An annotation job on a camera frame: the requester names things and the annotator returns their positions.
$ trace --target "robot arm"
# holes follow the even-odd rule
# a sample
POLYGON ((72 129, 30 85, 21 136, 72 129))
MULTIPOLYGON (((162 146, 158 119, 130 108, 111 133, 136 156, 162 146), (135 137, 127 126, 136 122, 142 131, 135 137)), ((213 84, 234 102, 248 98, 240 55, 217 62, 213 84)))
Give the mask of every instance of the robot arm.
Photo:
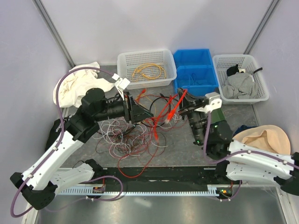
POLYGON ((246 146, 232 139, 232 131, 226 121, 212 124, 207 130, 206 113, 221 107, 220 95, 209 93, 205 97, 186 94, 180 115, 187 116, 195 139, 202 146, 209 131, 204 153, 216 161, 215 176, 232 181, 245 180, 276 183, 290 194, 299 196, 299 153, 281 155, 246 146))
POLYGON ((65 160, 100 129, 99 121, 124 117, 127 122, 135 124, 153 117, 150 111, 137 105, 128 92, 125 92, 123 99, 109 102, 102 89, 89 90, 82 98, 82 105, 76 114, 65 123, 65 133, 60 146, 55 148, 58 138, 33 166, 23 173, 14 173, 11 176, 10 179, 17 188, 30 178, 21 192, 35 209, 46 207, 55 195, 64 189, 101 176, 102 167, 92 159, 77 168, 55 175, 65 160), (37 166, 40 168, 31 175, 37 166))

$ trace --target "yellow cable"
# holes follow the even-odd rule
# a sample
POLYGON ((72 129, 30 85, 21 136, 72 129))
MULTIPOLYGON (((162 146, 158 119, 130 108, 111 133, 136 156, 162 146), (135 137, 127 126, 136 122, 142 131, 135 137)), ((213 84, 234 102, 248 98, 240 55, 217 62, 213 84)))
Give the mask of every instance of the yellow cable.
POLYGON ((147 79, 157 79, 162 75, 162 72, 164 72, 164 78, 166 78, 166 71, 163 67, 161 67, 160 65, 154 64, 154 63, 146 63, 146 64, 142 64, 139 65, 133 72, 132 77, 134 77, 135 73, 140 73, 143 69, 148 68, 148 67, 152 67, 152 66, 156 66, 160 69, 160 74, 157 77, 148 77, 147 75, 145 75, 144 73, 141 73, 142 76, 144 76, 147 79))

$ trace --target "reflective metal surface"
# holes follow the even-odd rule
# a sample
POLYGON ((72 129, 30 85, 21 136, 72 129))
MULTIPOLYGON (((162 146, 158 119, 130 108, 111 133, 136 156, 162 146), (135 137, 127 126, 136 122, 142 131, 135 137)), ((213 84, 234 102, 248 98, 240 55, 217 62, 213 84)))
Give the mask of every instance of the reflective metal surface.
MULTIPOLYGON (((82 196, 57 196, 59 209, 82 196)), ((196 196, 124 196, 115 202, 82 200, 55 213, 39 211, 36 224, 285 224, 275 188, 241 188, 231 202, 196 196)))

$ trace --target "white cloth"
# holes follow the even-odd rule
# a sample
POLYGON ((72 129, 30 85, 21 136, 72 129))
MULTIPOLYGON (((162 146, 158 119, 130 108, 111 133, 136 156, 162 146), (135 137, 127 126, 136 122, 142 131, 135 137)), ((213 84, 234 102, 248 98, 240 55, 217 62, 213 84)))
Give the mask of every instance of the white cloth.
MULTIPOLYGON (((93 62, 91 64, 83 64, 74 67, 73 69, 80 68, 80 67, 96 67, 100 68, 100 65, 97 62, 93 62)), ((60 107, 80 107, 81 106, 81 99, 85 96, 86 92, 92 88, 101 88, 104 92, 110 91, 114 84, 108 82, 103 78, 99 78, 96 70, 86 69, 86 70, 79 70, 68 77, 61 83, 59 88, 59 106, 60 107)), ((54 91, 53 91, 53 100, 56 104, 56 88, 58 83, 56 84, 54 91)))

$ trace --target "storage bin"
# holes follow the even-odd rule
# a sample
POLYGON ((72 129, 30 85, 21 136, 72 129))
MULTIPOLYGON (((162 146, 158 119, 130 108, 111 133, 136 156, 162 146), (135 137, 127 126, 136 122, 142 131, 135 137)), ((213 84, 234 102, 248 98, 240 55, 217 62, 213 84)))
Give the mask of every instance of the storage bin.
MULTIPOLYGON (((142 72, 149 77, 157 77, 160 74, 160 69, 152 66, 143 69, 142 72)), ((117 58, 117 74, 122 78, 127 78, 131 82, 127 87, 128 90, 169 85, 177 77, 173 55, 167 49, 119 54, 117 58), (154 63, 164 68, 166 78, 164 73, 157 79, 147 79, 140 74, 135 74, 133 77, 134 70, 146 63, 154 63)))
POLYGON ((213 57, 213 63, 217 72, 219 91, 223 104, 255 104, 269 99, 269 92, 261 71, 253 75, 255 82, 258 84, 257 99, 227 99, 223 96, 222 88, 228 78, 227 69, 238 64, 239 69, 245 69, 247 73, 254 72, 259 66, 253 56, 242 54, 215 55, 213 57))
POLYGON ((213 65, 209 49, 177 50, 173 58, 177 68, 179 66, 213 65))
POLYGON ((187 89, 194 96, 204 96, 218 87, 213 67, 180 66, 177 69, 177 78, 174 88, 187 89))
POLYGON ((178 88, 187 89, 194 96, 204 96, 218 87, 213 61, 209 49, 177 50, 174 55, 177 78, 174 80, 175 92, 178 88))

